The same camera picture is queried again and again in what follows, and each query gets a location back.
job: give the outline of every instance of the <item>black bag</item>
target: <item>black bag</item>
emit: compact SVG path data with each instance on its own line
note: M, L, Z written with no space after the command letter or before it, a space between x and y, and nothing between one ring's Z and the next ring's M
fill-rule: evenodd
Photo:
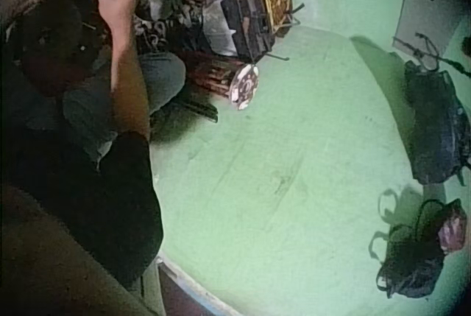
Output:
M394 240L399 232L403 238ZM406 225L394 227L389 234L388 251L378 276L378 289L388 298L401 294L408 298L423 298L435 289L443 269L445 255L438 239L418 241L415 231Z
M422 185L443 183L471 169L470 120L446 71L421 71L406 63L406 97L415 112L412 174Z

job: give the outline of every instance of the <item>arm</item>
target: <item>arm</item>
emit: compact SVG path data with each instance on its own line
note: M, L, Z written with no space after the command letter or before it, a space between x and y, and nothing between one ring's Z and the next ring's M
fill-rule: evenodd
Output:
M99 12L111 30L111 98L118 130L149 140L149 103L138 62L132 19L138 0L99 0Z
M28 194L1 199L2 315L151 316Z

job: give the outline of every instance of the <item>gray pants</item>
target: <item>gray pants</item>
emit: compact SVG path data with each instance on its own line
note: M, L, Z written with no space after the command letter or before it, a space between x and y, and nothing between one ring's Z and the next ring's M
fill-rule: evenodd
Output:
M185 65L171 53L143 55L139 62L152 114L182 89ZM106 154L117 136L110 97L110 64L79 88L64 94L63 115L69 124L68 139L83 148L92 161L97 162ZM55 100L45 98L29 83L7 50L2 55L1 117L2 123L34 130L60 129Z

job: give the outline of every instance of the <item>clutter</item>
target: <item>clutter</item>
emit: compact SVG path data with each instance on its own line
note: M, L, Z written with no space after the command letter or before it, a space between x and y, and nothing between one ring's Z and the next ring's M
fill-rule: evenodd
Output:
M411 138L412 174L421 184L443 183L471 169L471 127L446 72L406 63L406 97L415 112Z
M200 52L178 54L187 66L187 79L212 94L222 96L238 110L253 100L258 89L258 68L233 58Z
M221 6L228 28L235 30L238 58L257 63L275 44L264 0L222 0Z

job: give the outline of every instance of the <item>floor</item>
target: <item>floor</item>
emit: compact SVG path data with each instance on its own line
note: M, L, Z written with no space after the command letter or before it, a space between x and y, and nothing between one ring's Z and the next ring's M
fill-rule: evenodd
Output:
M388 46L401 0L385 0L390 15L379 4L379 25L371 26L375 15L365 8L348 27L336 4L298 1L309 3L303 26L275 49L291 60L260 62L260 89L247 110L214 99L219 124L182 110L163 128L152 151L163 250L247 316L447 315L470 280L470 244L447 257L435 293L421 300L379 292L380 263L368 248L377 231L408 222L424 199L460 197L471 213L469 172L466 187L452 178L423 189L411 176L406 59ZM470 20L447 52L468 65L460 43ZM471 82L450 73L471 108ZM373 246L380 259L385 249Z

